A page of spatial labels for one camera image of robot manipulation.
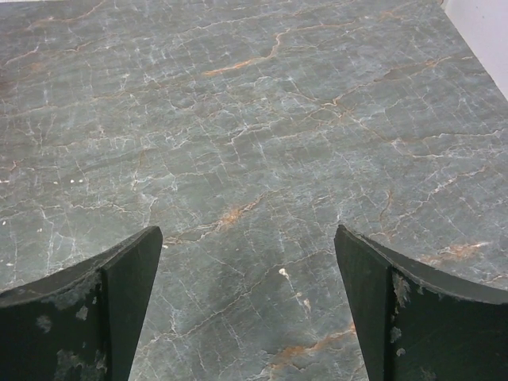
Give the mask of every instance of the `gray marble surface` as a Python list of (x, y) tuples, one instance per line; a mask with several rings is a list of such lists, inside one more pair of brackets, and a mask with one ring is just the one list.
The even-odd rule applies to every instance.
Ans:
[(0, 289), (160, 225), (132, 380), (366, 380), (339, 221), (508, 288), (508, 104), (438, 2), (1, 4), (0, 41)]

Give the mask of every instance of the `white wall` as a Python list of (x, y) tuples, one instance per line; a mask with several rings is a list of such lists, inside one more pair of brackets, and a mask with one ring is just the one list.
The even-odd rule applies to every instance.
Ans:
[(443, 7), (508, 99), (508, 0), (445, 0)]

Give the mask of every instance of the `rust-colored streak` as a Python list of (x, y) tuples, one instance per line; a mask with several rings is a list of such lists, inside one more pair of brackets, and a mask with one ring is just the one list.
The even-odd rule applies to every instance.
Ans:
[(287, 366), (298, 367), (294, 363), (294, 358), (303, 356), (312, 356), (316, 352), (322, 352), (332, 347), (332, 345), (338, 341), (341, 341), (347, 335), (355, 335), (356, 329), (354, 323), (352, 323), (347, 330), (344, 332), (332, 333), (322, 340), (316, 342), (316, 344), (305, 347), (302, 345), (295, 345), (285, 348), (283, 351), (278, 353), (271, 364), (272, 370), (283, 369)]
[(437, 253), (435, 256), (424, 257), (421, 261), (424, 264), (442, 264), (445, 261), (467, 260), (474, 256), (480, 248), (487, 246), (488, 242), (478, 242), (476, 244), (453, 244)]
[(203, 73), (203, 75), (211, 76), (211, 75), (217, 75), (217, 74), (224, 73), (225, 71), (240, 69), (240, 68), (248, 66), (250, 64), (254, 64), (256, 61), (259, 61), (259, 60), (262, 60), (262, 58), (259, 58), (259, 57), (251, 58), (250, 60), (246, 60), (244, 62), (236, 63), (236, 64), (234, 64), (233, 66), (230, 66), (230, 67), (223, 67), (222, 69), (205, 71)]
[(239, 62), (239, 63), (235, 63), (233, 66), (228, 66), (228, 67), (223, 67), (223, 68), (220, 68), (220, 69), (215, 69), (215, 70), (210, 70), (210, 71), (204, 71), (203, 72), (203, 75), (206, 75), (206, 76), (212, 76), (212, 75), (217, 75), (217, 74), (221, 74), (221, 73), (224, 73), (226, 71), (231, 71), (231, 70), (236, 70), (236, 69), (240, 69), (242, 67), (246, 67), (246, 66), (250, 66), (252, 64), (257, 64), (259, 62), (264, 62), (264, 61), (267, 61), (271, 58), (273, 58), (275, 56), (275, 54), (277, 54), (277, 51), (279, 50), (281, 44), (282, 44), (282, 37), (285, 35), (285, 34), (288, 34), (290, 31), (294, 31), (294, 32), (302, 32), (302, 31), (307, 31), (307, 30), (314, 30), (314, 29), (327, 29), (327, 28), (344, 28), (345, 26), (347, 25), (351, 25), (351, 24), (354, 24), (355, 21), (350, 21), (350, 22), (346, 22), (344, 24), (339, 24), (339, 25), (334, 25), (334, 24), (319, 24), (319, 25), (311, 25), (311, 26), (305, 26), (305, 27), (302, 27), (302, 28), (296, 28), (296, 29), (286, 29), (284, 32), (281, 32), (281, 33), (277, 33), (275, 35), (275, 44), (273, 45), (273, 47), (271, 48), (271, 51), (270, 51), (270, 54), (266, 57), (253, 57), (249, 60), (246, 60), (246, 61), (242, 61), (242, 62)]
[(245, 212), (252, 210), (252, 208), (254, 206), (256, 206), (259, 203), (259, 201), (260, 201), (260, 198), (253, 201), (253, 202), (250, 202), (249, 204), (247, 204), (245, 206), (242, 206), (241, 208), (235, 208), (235, 209), (230, 210), (228, 213), (226, 213), (224, 216), (222, 216), (222, 218), (219, 220), (219, 222), (217, 224), (217, 227), (219, 229), (220, 228), (227, 229), (230, 226), (234, 225)]
[(8, 85), (7, 82), (3, 82), (0, 80), (0, 91), (8, 91), (9, 87), (7, 85)]
[(385, 11), (385, 12), (381, 12), (381, 15), (379, 17), (381, 20), (385, 20), (386, 18), (394, 18), (396, 20), (402, 20), (402, 17), (401, 16), (397, 16), (395, 15), (393, 12), (391, 11)]
[(73, 21), (78, 21), (78, 20), (81, 20), (85, 17), (90, 16), (93, 12), (95, 12), (95, 10), (97, 10), (97, 8), (99, 8), (100, 6), (102, 6), (105, 3), (106, 3), (106, 0), (101, 0), (99, 4), (96, 4), (95, 6), (93, 6), (88, 12), (80, 14), (79, 16), (76, 16), (73, 18), (62, 19), (62, 18), (48, 17), (48, 18), (44, 18), (42, 20), (37, 20), (27, 27), (24, 27), (21, 29), (14, 29), (14, 30), (9, 31), (8, 33), (3, 33), (3, 34), (5, 36), (10, 36), (13, 34), (15, 35), (18, 33), (23, 33), (23, 32), (32, 32), (34, 29), (41, 28), (49, 23), (55, 23), (55, 22), (71, 23)]
[(392, 189), (390, 189), (388, 192), (387, 192), (387, 204), (385, 205), (385, 207), (383, 208), (383, 210), (381, 210), (381, 213), (379, 214), (379, 223), (382, 225), (383, 224), (383, 217), (384, 217), (384, 214), (385, 212), (390, 209), (390, 206), (391, 206), (391, 203), (394, 201), (394, 192)]
[(41, 62), (34, 62), (29, 65), (31, 71), (40, 71), (44, 65)]

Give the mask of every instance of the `white speck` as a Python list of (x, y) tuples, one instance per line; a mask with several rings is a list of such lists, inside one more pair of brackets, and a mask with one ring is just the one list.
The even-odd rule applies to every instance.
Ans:
[(289, 275), (287, 274), (286, 272), (286, 269), (285, 268), (281, 268), (279, 270), (279, 274), (282, 275), (283, 277), (285, 277), (287, 280), (289, 280)]
[(88, 315), (88, 309), (83, 306), (79, 309), (78, 312), (76, 312), (76, 317), (81, 320), (86, 320)]

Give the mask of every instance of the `marble countertop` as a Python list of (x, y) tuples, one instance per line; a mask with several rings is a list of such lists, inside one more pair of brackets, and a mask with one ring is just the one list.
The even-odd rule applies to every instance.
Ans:
[(0, 39), (0, 289), (159, 225), (132, 380), (366, 380), (339, 222), (508, 289), (508, 104), (438, 2), (1, 4)]

